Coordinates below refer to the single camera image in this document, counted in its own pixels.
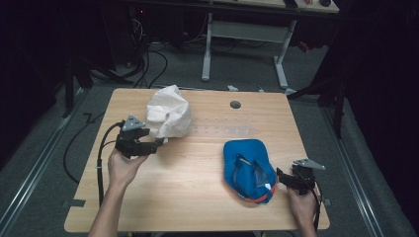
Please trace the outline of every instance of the human hand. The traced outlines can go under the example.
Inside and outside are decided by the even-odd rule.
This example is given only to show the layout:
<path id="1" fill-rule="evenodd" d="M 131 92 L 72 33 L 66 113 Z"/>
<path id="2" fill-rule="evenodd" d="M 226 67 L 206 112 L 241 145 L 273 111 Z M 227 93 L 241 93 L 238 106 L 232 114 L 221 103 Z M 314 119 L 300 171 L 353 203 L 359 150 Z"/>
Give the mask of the human hand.
<path id="1" fill-rule="evenodd" d="M 298 227 L 301 231 L 303 228 L 311 230 L 311 227 L 314 230 L 313 217 L 317 209 L 317 203 L 312 193 L 309 192 L 304 196 L 300 196 L 296 190 L 288 187 L 287 191 L 290 196 L 291 210 Z"/>
<path id="2" fill-rule="evenodd" d="M 114 149 L 108 160 L 109 187 L 125 189 L 133 181 L 139 166 L 147 158 L 148 155 L 128 159 L 119 150 Z"/>

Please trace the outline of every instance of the blue baseball cap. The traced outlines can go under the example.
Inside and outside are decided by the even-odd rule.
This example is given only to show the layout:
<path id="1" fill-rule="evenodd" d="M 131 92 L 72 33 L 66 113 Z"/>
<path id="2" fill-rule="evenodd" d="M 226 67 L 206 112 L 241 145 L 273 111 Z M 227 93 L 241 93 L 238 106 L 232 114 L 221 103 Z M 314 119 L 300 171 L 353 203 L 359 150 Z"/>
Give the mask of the blue baseball cap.
<path id="1" fill-rule="evenodd" d="M 224 144 L 225 181 L 246 201 L 267 203 L 277 183 L 264 143 L 258 139 L 230 140 Z"/>

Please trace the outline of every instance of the wrist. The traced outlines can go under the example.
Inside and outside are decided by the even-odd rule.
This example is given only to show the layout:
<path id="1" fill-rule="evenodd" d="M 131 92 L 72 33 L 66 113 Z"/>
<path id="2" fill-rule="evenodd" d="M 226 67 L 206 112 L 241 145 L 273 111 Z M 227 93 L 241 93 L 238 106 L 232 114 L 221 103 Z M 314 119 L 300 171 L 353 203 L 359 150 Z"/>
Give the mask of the wrist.
<path id="1" fill-rule="evenodd" d="M 313 222 L 311 221 L 298 221 L 298 229 L 303 237 L 317 236 L 314 229 Z"/>
<path id="2" fill-rule="evenodd" d="M 107 193 L 114 195 L 123 195 L 126 192 L 126 186 L 109 184 Z"/>

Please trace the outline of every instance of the dark background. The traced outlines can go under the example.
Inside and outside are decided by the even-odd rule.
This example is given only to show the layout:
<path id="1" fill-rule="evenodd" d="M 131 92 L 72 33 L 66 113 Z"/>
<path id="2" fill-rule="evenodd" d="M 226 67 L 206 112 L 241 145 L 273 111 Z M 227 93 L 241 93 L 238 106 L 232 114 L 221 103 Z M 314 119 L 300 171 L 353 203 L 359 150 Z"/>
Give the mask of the dark background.
<path id="1" fill-rule="evenodd" d="M 301 20 L 292 40 L 292 45 L 304 41 L 309 47 L 330 47 L 313 84 L 340 79 L 339 70 L 350 63 L 346 96 L 379 168 L 416 231 L 418 2 L 336 1 L 341 15 L 363 21 L 341 27 L 331 22 L 329 28 L 317 28 L 315 20 Z M 132 61 L 129 24 L 122 20 L 126 6 L 112 12 L 111 16 L 107 6 L 75 2 L 2 1 L 1 167 L 34 122 L 55 103 L 54 94 L 64 81 L 72 49 L 109 69 Z M 164 13 L 154 9 L 142 16 L 144 27 L 158 39 L 181 47 L 186 40 L 183 31 L 194 36 L 201 29 L 197 23 L 204 14 Z M 347 60 L 355 48 L 360 53 Z M 317 93 L 328 93 L 330 88 Z"/>

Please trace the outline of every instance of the table top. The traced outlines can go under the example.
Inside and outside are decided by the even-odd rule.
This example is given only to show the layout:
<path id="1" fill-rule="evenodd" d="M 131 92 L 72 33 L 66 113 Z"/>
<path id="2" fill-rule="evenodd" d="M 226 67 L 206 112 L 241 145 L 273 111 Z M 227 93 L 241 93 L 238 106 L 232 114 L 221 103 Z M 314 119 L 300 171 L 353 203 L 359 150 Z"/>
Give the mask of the table top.
<path id="1" fill-rule="evenodd" d="M 156 90 L 117 89 L 109 102 L 100 130 L 65 221 L 69 232 L 88 232 L 99 209 L 96 160 L 105 131 L 134 115 L 145 121 L 146 105 Z M 181 91 L 190 103 L 191 131 L 169 138 L 139 168 L 126 191 L 120 231 L 241 231 L 297 229 L 287 190 L 277 184 L 267 204 L 240 199 L 223 178 L 222 148 L 226 141 L 257 138 L 264 142 L 274 167 L 287 171 L 293 160 L 306 157 L 287 97 L 279 93 Z M 240 109 L 233 109 L 238 101 Z M 115 140 L 119 130 L 108 136 Z M 107 164 L 114 145 L 103 150 Z M 104 187 L 108 171 L 104 170 Z M 322 207 L 319 229 L 329 226 Z"/>
<path id="2" fill-rule="evenodd" d="M 261 6 L 261 7 L 270 7 L 270 8 L 286 8 L 286 4 L 283 0 L 213 0 L 214 3 L 229 3 L 229 4 L 243 4 L 243 5 L 252 5 L 252 6 Z M 339 13 L 339 8 L 336 4 L 331 1 L 331 4 L 328 7 L 323 7 L 320 4 L 319 0 L 312 0 L 311 4 L 306 4 L 305 6 L 303 0 L 295 0 L 295 3 L 298 5 L 297 9 L 290 9 L 295 11 L 309 11 L 309 12 L 318 12 L 318 13 Z"/>

